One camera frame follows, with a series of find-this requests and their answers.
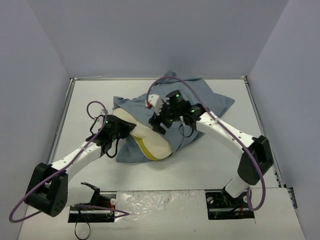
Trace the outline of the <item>cream white pillow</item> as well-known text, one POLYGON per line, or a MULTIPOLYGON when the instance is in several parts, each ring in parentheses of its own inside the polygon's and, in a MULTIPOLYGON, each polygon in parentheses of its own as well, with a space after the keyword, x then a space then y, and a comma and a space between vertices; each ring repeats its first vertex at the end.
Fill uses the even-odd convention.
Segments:
POLYGON ((129 135, 133 137, 134 142, 139 147, 139 151, 148 160, 164 160, 173 153, 169 142, 163 136, 136 120, 124 109, 116 108, 113 110, 112 114, 121 120, 131 124, 136 124, 136 127, 130 132, 129 135))

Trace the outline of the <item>striped pillowcase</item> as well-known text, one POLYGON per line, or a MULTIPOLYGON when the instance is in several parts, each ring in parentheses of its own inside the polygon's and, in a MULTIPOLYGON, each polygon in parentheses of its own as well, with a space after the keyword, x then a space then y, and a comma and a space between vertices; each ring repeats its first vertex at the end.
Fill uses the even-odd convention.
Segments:
POLYGON ((149 93, 128 99, 113 98, 112 114, 135 124, 119 150, 119 163, 160 161, 201 138, 196 120, 206 110, 222 117, 234 99, 215 93, 203 78, 180 77, 168 70, 149 93))

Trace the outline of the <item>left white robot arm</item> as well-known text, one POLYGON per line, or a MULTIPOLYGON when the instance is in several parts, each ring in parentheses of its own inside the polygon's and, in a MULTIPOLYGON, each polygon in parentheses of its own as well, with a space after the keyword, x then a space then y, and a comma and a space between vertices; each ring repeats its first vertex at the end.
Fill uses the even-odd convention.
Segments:
POLYGON ((40 163, 34 168, 25 204, 51 217, 56 217, 66 207, 79 204, 79 198, 70 192, 70 180, 88 164, 107 155, 112 145, 127 138, 137 126, 112 114, 101 114, 94 122, 100 122, 100 128, 79 148, 54 163, 40 163))

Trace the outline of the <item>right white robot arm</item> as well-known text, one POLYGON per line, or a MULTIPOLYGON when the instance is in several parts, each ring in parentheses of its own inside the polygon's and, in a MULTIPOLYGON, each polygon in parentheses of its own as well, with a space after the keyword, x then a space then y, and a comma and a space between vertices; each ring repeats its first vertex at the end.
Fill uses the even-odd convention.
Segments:
POLYGON ((165 98, 150 94, 147 108, 154 113, 149 119, 153 131, 164 135, 174 122, 181 122, 197 132, 204 133, 231 150, 239 159, 237 174, 222 190, 222 202, 229 207, 240 200, 240 195, 256 185, 273 166, 269 140, 261 135, 254 137, 227 124, 200 103, 191 104, 179 90, 165 98))

